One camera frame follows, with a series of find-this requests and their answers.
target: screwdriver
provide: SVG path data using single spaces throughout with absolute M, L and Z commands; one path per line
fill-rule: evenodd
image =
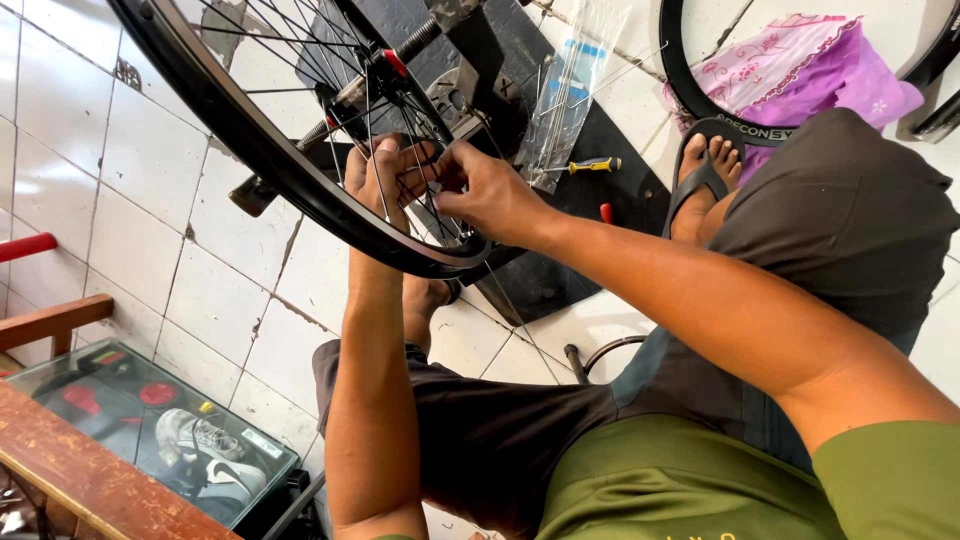
M 566 167 L 556 169 L 542 169 L 540 172 L 552 173 L 566 171 L 570 174 L 576 174 L 580 171 L 607 171 L 609 173 L 620 170 L 620 158 L 593 158 L 592 160 L 571 161 Z

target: black rim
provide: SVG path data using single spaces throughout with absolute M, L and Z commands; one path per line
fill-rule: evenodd
M 764 126 L 743 120 L 721 109 L 697 85 L 684 53 L 682 23 L 684 0 L 663 0 L 660 5 L 660 56 L 667 81 L 681 105 L 695 119 L 720 118 L 737 128 L 747 144 L 780 146 L 799 126 Z M 955 0 L 950 17 L 933 45 L 903 76 L 903 80 L 923 91 L 960 53 L 960 0 Z
M 184 1 L 200 2 L 227 19 L 211 4 L 213 0 Z M 359 73 L 359 68 L 362 68 L 361 56 L 367 55 L 368 59 L 370 55 L 389 47 L 366 17 L 350 0 L 332 0 L 331 6 L 328 6 L 325 0 L 318 0 L 322 4 L 316 6 L 310 3 L 310 0 L 295 0 L 299 11 L 302 7 L 302 11 L 308 11 L 308 13 L 301 11 L 290 16 L 277 10 L 273 0 L 255 0 L 259 4 L 254 4 L 253 1 L 250 6 L 256 5 L 260 12 L 269 10 L 271 16 L 275 16 L 274 13 L 279 15 L 282 22 L 290 28 L 291 33 L 276 32 L 275 36 L 254 36 L 248 34 L 235 22 L 220 24 L 217 27 L 198 26 L 187 21 L 172 0 L 111 0 L 110 3 L 140 49 L 191 110 L 237 158 L 257 176 L 267 180 L 271 187 L 303 211 L 307 217 L 369 256 L 410 274 L 426 278 L 450 279 L 471 267 L 482 264 L 490 252 L 491 243 L 479 233 L 463 235 L 458 231 L 455 244 L 459 245 L 446 247 L 451 245 L 451 242 L 439 238 L 435 241 L 442 242 L 441 245 L 431 245 L 424 239 L 417 239 L 395 229 L 355 201 L 341 188 L 336 179 L 328 178 L 279 130 L 248 96 L 248 93 L 258 93 L 257 90 L 245 91 L 241 88 L 210 54 L 199 35 L 199 32 L 204 32 L 204 36 L 207 32 L 242 33 L 245 38 L 254 39 L 260 44 L 270 41 L 276 46 L 289 46 L 291 50 L 295 50 L 293 45 L 298 44 L 300 51 L 297 54 L 297 64 L 284 58 L 280 59 L 290 64 L 291 69 L 295 69 L 301 79 L 333 86 L 334 82 L 343 84 L 343 78 L 337 77 L 336 69 L 339 69 L 339 73 L 344 77 L 351 71 Z M 334 8 L 342 18 L 341 24 L 330 20 Z M 318 38 L 311 31 L 310 15 L 316 17 L 315 21 L 323 19 L 331 31 L 336 27 L 337 31 L 342 32 L 347 38 L 341 39 L 339 43 Z M 301 16 L 302 20 L 298 22 L 297 18 Z M 303 34 L 308 34 L 310 38 L 304 39 Z M 311 46 L 316 47 L 317 51 L 310 50 Z M 272 47 L 267 45 L 264 47 L 271 49 L 280 57 Z M 343 52 L 345 49 L 352 51 L 354 58 L 345 55 Z M 372 85 L 377 84 L 378 81 L 370 76 L 367 80 Z M 389 96 L 394 96 L 402 103 L 393 103 L 392 106 L 387 104 L 386 107 L 399 110 L 396 115 L 399 118 L 398 122 L 402 121 L 399 125 L 406 128 L 399 131 L 407 131 L 408 136 L 413 139 L 434 141 L 437 150 L 442 151 L 452 139 L 452 135 L 449 134 L 443 120 L 440 119 L 416 80 L 409 73 L 405 74 L 404 80 L 406 82 L 404 88 L 386 89 L 391 92 Z M 368 125 L 375 124 L 379 118 L 372 121 L 371 116 L 376 110 L 378 110 L 377 104 L 368 104 L 366 118 L 361 122 L 366 121 Z M 323 121 L 322 118 L 316 120 L 318 126 Z M 344 123 L 346 122 L 342 122 L 341 126 L 330 131 L 341 129 Z M 332 136 L 329 140 L 332 147 Z M 356 139 L 352 142 L 366 149 L 363 142 Z M 422 166 L 429 166 L 429 163 L 424 163 Z M 428 188 L 423 199 L 428 199 L 430 196 L 431 192 Z M 426 203 L 420 201 L 420 204 L 431 211 L 429 207 L 432 205 L 429 201 Z M 433 216 L 439 217 L 435 210 L 432 211 Z M 453 234 L 450 228 L 443 226 L 443 222 L 440 222 L 440 225 L 441 231 L 446 229 Z

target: foot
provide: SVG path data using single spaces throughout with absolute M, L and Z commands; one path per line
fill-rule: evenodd
M 433 314 L 450 301 L 450 287 L 440 280 L 403 275 L 403 310 Z
M 694 135 L 684 148 L 684 161 L 680 164 L 678 185 L 682 184 L 691 172 L 695 171 L 704 162 L 704 150 L 708 147 L 707 138 L 703 134 Z M 720 175 L 727 190 L 736 190 L 736 183 L 743 172 L 743 164 L 737 160 L 739 152 L 733 150 L 733 143 L 724 140 L 720 135 L 709 142 L 709 159 L 713 170 Z M 679 242 L 700 245 L 698 234 L 704 218 L 714 205 L 717 204 L 713 192 L 706 185 L 701 185 L 690 195 L 673 219 L 670 226 L 670 236 Z

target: man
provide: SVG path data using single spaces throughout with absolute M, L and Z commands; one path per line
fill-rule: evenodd
M 733 188 L 726 142 L 692 137 L 678 182 L 703 159 Z M 420 181 L 373 143 L 381 178 Z M 468 186 L 441 212 L 660 327 L 610 385 L 465 379 L 426 364 L 442 286 L 351 251 L 343 340 L 314 355 L 338 537 L 426 538 L 424 499 L 511 539 L 960 537 L 960 409 L 903 353 L 960 217 L 915 153 L 823 113 L 719 203 L 694 190 L 669 240 L 553 210 L 465 143 L 438 169 Z M 383 211 L 359 153 L 347 182 Z

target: glass top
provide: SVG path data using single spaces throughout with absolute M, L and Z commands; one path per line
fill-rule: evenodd
M 298 459 L 114 338 L 5 380 L 228 528 Z

